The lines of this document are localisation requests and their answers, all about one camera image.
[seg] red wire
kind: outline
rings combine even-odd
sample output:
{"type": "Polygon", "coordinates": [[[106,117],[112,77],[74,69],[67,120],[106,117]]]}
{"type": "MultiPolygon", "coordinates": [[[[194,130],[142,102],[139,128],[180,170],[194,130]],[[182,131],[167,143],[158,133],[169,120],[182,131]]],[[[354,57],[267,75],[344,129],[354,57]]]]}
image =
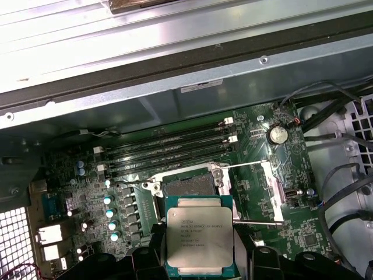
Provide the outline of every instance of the red wire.
{"type": "Polygon", "coordinates": [[[41,280],[53,280],[53,278],[41,276],[40,268],[36,264],[29,264],[27,262],[24,262],[23,264],[19,264],[19,265],[13,267],[12,269],[6,271],[3,275],[0,276],[0,280],[5,280],[6,277],[8,277],[14,270],[16,270],[16,269],[18,269],[18,268],[20,268],[22,266],[34,267],[35,270],[36,270],[38,278],[41,279],[41,280]]]}

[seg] motherboard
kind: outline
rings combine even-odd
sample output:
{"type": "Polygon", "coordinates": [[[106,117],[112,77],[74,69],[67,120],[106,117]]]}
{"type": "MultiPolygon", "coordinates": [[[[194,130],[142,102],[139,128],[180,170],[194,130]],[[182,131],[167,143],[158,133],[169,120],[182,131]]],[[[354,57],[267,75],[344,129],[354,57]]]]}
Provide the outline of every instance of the motherboard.
{"type": "Polygon", "coordinates": [[[289,259],[328,249],[316,211],[322,201],[292,103],[105,136],[48,152],[44,160],[45,220],[74,222],[73,262],[86,245],[119,260],[147,245],[152,225],[165,221],[169,195],[231,194],[234,219],[281,223],[247,227],[258,244],[277,248],[289,259]],[[218,166],[222,174],[209,166],[218,166]],[[157,174],[161,183],[151,183],[157,174]],[[223,179],[226,189],[219,185],[223,179]]]}

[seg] ventilation grille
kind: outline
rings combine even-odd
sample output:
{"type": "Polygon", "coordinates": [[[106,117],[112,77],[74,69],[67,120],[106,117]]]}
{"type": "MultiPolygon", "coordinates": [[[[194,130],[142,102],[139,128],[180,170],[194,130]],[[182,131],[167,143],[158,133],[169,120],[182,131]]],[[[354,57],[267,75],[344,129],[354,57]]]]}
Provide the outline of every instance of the ventilation grille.
{"type": "MultiPolygon", "coordinates": [[[[354,102],[356,113],[351,113],[352,126],[354,128],[355,136],[370,141],[373,141],[373,100],[365,101],[366,112],[363,112],[361,104],[354,102]]],[[[364,165],[366,174],[373,173],[373,150],[359,145],[361,161],[364,165]]]]}
{"type": "MultiPolygon", "coordinates": [[[[0,213],[0,274],[21,263],[34,263],[24,207],[0,213]]],[[[33,267],[20,267],[5,279],[37,280],[33,267]]]]}

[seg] blue capacitor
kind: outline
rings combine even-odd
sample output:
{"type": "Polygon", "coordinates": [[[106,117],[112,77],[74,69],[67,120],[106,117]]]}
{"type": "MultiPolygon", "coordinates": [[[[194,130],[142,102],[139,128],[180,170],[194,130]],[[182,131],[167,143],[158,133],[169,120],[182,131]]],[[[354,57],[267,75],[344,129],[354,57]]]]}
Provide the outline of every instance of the blue capacitor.
{"type": "Polygon", "coordinates": [[[107,197],[104,198],[104,204],[109,205],[113,200],[114,200],[114,197],[112,197],[111,195],[108,195],[107,197]]]}
{"type": "Polygon", "coordinates": [[[78,168],[83,168],[83,167],[84,167],[84,162],[81,161],[81,160],[79,160],[79,161],[76,163],[76,166],[77,166],[78,168]]]}
{"type": "Polygon", "coordinates": [[[112,218],[117,213],[117,210],[111,208],[106,211],[106,217],[112,218]]]}
{"type": "Polygon", "coordinates": [[[109,223],[109,230],[115,230],[118,226],[118,221],[117,220],[112,220],[109,223]]]}
{"type": "Polygon", "coordinates": [[[86,171],[83,168],[78,169],[78,175],[79,176],[84,176],[86,174],[86,171]]]}
{"type": "Polygon", "coordinates": [[[119,239],[120,236],[121,236],[120,232],[114,232],[114,233],[111,234],[110,239],[111,239],[111,241],[115,242],[119,239]]]}

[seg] white sticker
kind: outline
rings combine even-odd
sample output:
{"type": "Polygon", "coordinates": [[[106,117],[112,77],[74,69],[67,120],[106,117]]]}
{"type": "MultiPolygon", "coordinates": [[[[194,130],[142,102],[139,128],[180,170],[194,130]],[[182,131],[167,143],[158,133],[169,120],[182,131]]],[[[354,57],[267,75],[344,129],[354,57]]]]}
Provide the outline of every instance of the white sticker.
{"type": "Polygon", "coordinates": [[[223,79],[213,80],[212,82],[207,82],[207,83],[199,83],[198,85],[193,85],[193,86],[186,86],[186,87],[181,88],[181,93],[193,92],[194,90],[206,89],[212,86],[220,86],[222,83],[223,83],[223,79]]]}

